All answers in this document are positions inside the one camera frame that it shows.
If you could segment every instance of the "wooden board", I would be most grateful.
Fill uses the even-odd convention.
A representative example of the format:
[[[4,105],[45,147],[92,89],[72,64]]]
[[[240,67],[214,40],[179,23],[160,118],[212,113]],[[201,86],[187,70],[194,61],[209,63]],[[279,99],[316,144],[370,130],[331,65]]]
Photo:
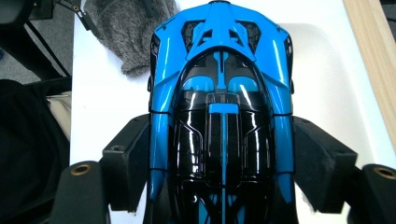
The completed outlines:
[[[369,78],[396,152],[396,44],[378,0],[344,0]]]

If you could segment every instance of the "black bag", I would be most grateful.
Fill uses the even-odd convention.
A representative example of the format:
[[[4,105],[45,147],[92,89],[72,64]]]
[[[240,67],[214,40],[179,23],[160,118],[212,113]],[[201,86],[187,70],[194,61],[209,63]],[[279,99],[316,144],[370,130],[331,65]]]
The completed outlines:
[[[71,91],[71,84],[71,77],[26,86],[0,80],[0,223],[50,216],[70,143],[46,96]]]

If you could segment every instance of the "blue car body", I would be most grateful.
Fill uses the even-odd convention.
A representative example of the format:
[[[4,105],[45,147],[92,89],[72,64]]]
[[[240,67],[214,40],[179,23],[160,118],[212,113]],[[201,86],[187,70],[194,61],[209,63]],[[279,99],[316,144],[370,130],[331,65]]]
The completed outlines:
[[[293,204],[288,32],[212,1],[164,21],[150,51],[149,199],[167,178],[180,223],[270,222],[275,189]]]

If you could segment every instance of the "white table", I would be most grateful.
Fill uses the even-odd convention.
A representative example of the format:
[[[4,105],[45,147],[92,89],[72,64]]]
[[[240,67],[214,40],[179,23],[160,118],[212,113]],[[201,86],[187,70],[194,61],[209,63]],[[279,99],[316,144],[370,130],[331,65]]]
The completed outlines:
[[[178,0],[180,9],[207,3]],[[396,168],[389,141],[342,0],[230,0],[260,11],[291,34],[294,44],[294,115],[309,119],[359,153],[357,165]],[[132,118],[148,113],[149,73],[128,78],[121,61],[75,20],[71,164],[99,161],[102,149]],[[300,223],[346,223],[343,215],[312,214],[297,189]],[[112,223],[141,223],[112,213]]]

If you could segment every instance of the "gray fabric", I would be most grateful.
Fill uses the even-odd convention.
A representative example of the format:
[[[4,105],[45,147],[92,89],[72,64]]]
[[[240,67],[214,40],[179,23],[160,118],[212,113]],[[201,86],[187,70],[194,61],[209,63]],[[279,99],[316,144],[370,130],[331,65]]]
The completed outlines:
[[[174,0],[154,0],[157,16],[149,18],[143,0],[87,0],[84,10],[96,24],[99,41],[122,59],[123,74],[149,70],[149,44],[154,28],[177,12]]]

